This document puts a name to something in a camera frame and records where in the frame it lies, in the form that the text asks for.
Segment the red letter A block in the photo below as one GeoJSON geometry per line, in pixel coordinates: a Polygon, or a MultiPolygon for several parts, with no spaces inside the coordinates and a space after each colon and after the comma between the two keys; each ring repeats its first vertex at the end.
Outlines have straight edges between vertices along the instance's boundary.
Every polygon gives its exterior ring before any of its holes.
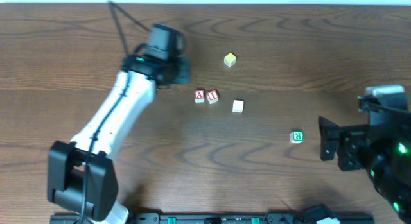
{"type": "Polygon", "coordinates": [[[196,90],[195,91],[195,103],[204,103],[205,102],[205,90],[196,90]]]}

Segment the red letter I block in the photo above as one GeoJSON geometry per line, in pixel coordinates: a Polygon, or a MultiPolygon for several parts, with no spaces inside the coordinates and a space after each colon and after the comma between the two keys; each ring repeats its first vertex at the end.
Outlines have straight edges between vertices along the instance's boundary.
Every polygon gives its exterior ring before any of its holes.
{"type": "Polygon", "coordinates": [[[213,103],[218,102],[220,97],[219,97],[219,94],[216,90],[211,90],[211,91],[206,93],[206,98],[207,98],[209,104],[211,105],[213,103]]]}

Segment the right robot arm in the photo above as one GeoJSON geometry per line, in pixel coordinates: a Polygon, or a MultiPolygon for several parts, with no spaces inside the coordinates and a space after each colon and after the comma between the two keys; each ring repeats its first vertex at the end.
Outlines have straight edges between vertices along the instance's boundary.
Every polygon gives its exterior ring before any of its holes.
{"type": "Polygon", "coordinates": [[[404,92],[358,97],[364,125],[338,126],[318,118],[320,158],[341,171],[365,170],[400,220],[410,223],[410,111],[404,92]]]}

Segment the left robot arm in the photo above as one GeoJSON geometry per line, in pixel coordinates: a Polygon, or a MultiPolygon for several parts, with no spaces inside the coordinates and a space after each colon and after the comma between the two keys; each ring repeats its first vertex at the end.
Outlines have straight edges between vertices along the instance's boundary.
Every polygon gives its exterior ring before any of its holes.
{"type": "Polygon", "coordinates": [[[55,141],[48,153],[47,199],[75,216],[64,223],[126,223],[117,201],[114,169],[122,142],[162,85],[188,83],[190,61],[129,55],[115,84],[87,125],[69,142],[55,141]]]}

